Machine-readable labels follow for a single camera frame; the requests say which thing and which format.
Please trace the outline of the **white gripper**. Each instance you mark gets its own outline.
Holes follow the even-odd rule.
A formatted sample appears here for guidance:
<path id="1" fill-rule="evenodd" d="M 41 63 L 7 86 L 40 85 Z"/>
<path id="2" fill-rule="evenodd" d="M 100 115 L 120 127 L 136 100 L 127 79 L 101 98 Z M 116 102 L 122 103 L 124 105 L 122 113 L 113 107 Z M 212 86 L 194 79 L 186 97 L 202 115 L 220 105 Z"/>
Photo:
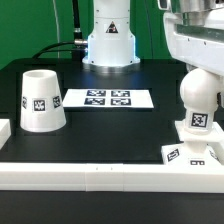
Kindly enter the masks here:
<path id="1" fill-rule="evenodd" d="M 224 76 L 224 12 L 206 13 L 203 26 L 184 26 L 181 16 L 170 12 L 163 22 L 173 58 Z M 224 108 L 224 92 L 217 93 L 217 104 Z"/>

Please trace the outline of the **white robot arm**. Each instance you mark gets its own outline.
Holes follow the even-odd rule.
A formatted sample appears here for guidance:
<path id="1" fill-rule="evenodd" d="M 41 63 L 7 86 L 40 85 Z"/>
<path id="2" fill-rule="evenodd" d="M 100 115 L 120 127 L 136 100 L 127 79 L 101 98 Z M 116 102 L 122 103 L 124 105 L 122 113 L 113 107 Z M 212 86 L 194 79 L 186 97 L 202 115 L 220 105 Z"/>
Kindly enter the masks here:
<path id="1" fill-rule="evenodd" d="M 224 1 L 157 0 L 164 12 L 168 50 L 187 65 L 180 93 L 184 106 L 224 107 Z M 87 39 L 88 69 L 120 73 L 137 68 L 136 38 L 130 30 L 130 0 L 93 0 L 94 27 Z"/>

